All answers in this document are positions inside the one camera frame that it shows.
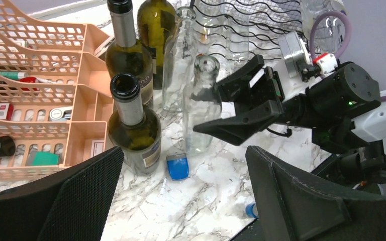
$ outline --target table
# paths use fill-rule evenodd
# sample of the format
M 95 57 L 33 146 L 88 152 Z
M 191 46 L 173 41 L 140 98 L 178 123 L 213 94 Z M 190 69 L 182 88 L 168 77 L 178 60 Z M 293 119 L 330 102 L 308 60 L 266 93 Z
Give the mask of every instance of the table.
M 136 19 L 141 1 L 133 2 Z M 188 0 L 170 2 L 175 7 L 189 4 Z M 106 4 L 51 21 L 93 23 L 107 33 L 113 31 Z M 154 94 L 158 105 L 161 93 Z M 157 114 L 162 123 L 161 163 L 148 177 L 133 176 L 126 167 L 122 168 L 102 240 L 229 240 L 252 220 L 245 214 L 245 206 L 254 201 L 245 160 L 247 146 L 260 146 L 306 171 L 328 157 L 311 143 L 311 131 L 300 128 L 294 128 L 290 138 L 264 131 L 238 147 L 214 139 L 208 153 L 188 160 L 190 177 L 174 182 L 164 161 L 168 150 L 181 148 L 181 114 L 167 114 L 162 109 Z M 224 103 L 223 117 L 233 114 L 233 105 Z M 284 129 L 275 125 L 271 128 L 280 132 Z M 0 182 L 0 192 L 25 183 Z

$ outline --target clear glass bottle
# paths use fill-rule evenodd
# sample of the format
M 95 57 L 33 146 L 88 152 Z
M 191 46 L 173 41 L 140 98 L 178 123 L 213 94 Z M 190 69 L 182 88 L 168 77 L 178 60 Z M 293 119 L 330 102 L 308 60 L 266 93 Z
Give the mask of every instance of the clear glass bottle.
M 159 165 L 161 125 L 156 113 L 141 101 L 138 79 L 129 73 L 115 75 L 110 93 L 116 111 L 109 119 L 108 133 L 125 154 L 124 163 L 132 173 L 148 175 Z
M 332 0 L 302 0 L 301 18 L 305 37 L 310 40 L 310 32 L 316 19 L 323 13 L 333 11 Z M 335 18 L 322 20 L 316 30 L 315 40 L 322 53 L 334 53 L 339 46 L 339 28 L 333 26 Z
M 195 78 L 183 90 L 183 134 L 189 155 L 206 152 L 212 136 L 196 133 L 195 125 L 221 116 L 221 97 L 217 89 L 220 63 L 212 56 L 199 55 L 195 61 Z
M 163 62 L 162 105 L 166 111 L 182 111 L 182 89 L 193 78 L 197 46 L 191 27 L 195 19 L 196 13 L 189 7 L 176 11 L 176 30 L 168 38 Z

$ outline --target glass jar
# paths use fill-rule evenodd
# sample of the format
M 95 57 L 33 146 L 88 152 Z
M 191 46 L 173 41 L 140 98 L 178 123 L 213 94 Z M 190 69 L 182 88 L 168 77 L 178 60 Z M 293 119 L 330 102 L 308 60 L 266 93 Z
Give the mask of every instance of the glass jar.
M 212 136 L 196 133 L 193 127 L 221 116 L 221 97 L 216 85 L 219 71 L 216 58 L 199 55 L 195 78 L 183 90 L 183 134 L 185 152 L 190 156 L 206 152 L 212 141 Z
M 193 78 L 197 45 L 191 28 L 195 19 L 189 7 L 176 11 L 176 30 L 167 40 L 163 61 L 162 105 L 166 111 L 182 111 L 182 89 Z
M 197 1 L 197 18 L 194 23 L 194 38 L 198 44 L 199 54 L 208 54 L 210 47 L 215 44 L 223 32 L 221 27 L 224 15 L 221 9 L 223 0 Z
M 304 36 L 310 40 L 311 29 L 316 19 L 330 11 L 336 11 L 332 0 L 302 0 L 301 18 L 303 23 Z M 341 35 L 341 22 L 335 17 L 328 17 L 322 20 L 317 26 L 315 41 L 321 53 L 335 53 L 339 47 L 339 37 Z

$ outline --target empty glass bottle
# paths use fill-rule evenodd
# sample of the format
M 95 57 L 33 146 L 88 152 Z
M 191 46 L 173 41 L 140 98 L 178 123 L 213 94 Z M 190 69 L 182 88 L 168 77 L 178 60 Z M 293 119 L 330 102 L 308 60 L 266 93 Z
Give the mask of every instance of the empty glass bottle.
M 182 111 L 182 89 L 193 78 L 193 64 L 197 45 L 192 37 L 192 25 L 196 13 L 189 7 L 176 11 L 176 30 L 168 38 L 163 62 L 163 109 Z
M 193 132 L 195 125 L 221 116 L 221 97 L 217 90 L 220 63 L 212 56 L 199 55 L 195 61 L 195 78 L 183 90 L 183 134 L 189 155 L 206 152 L 212 136 Z

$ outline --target bottle opening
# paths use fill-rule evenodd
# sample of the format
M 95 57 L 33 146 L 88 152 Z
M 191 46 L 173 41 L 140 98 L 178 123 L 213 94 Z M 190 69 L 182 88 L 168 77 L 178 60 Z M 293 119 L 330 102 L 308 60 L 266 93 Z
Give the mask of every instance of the bottle opening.
M 132 10 L 132 0 L 108 0 L 107 6 L 112 13 L 125 14 Z
M 117 100 L 131 100 L 140 93 L 138 79 L 129 73 L 115 75 L 110 81 L 110 92 Z
M 212 56 L 198 55 L 195 61 L 195 69 L 202 73 L 218 73 L 220 70 L 220 62 Z
M 195 11 L 189 7 L 179 7 L 176 11 L 176 15 L 183 21 L 193 21 L 196 19 Z

